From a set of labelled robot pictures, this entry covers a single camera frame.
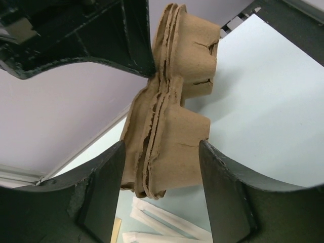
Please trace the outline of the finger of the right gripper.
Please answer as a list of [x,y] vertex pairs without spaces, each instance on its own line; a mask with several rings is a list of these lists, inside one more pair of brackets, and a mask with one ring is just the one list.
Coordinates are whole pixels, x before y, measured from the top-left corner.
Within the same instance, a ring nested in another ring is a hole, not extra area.
[[93,62],[155,73],[148,1],[1,1],[1,69],[19,79]]
[[256,14],[312,59],[323,65],[323,25],[284,1],[253,1],[242,14]]

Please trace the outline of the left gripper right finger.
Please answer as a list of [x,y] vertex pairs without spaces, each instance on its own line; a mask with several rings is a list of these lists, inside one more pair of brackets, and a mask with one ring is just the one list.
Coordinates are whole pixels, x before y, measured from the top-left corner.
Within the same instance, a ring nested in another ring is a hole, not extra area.
[[272,179],[204,140],[199,163],[213,242],[323,242],[323,185]]

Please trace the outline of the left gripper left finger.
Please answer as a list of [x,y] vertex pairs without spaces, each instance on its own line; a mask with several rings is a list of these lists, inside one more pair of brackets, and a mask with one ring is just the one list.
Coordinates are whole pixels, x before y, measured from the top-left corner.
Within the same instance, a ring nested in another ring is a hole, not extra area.
[[123,141],[38,185],[1,188],[1,242],[110,242]]

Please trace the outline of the brown pulp cup carrier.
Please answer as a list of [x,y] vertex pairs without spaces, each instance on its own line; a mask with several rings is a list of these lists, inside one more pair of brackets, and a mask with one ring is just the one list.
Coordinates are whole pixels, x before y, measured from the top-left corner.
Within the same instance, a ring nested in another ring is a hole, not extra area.
[[185,101],[209,95],[220,27],[166,6],[152,45],[156,73],[134,98],[121,134],[126,160],[121,189],[138,198],[162,198],[169,189],[202,183],[198,148],[209,138],[209,118]]

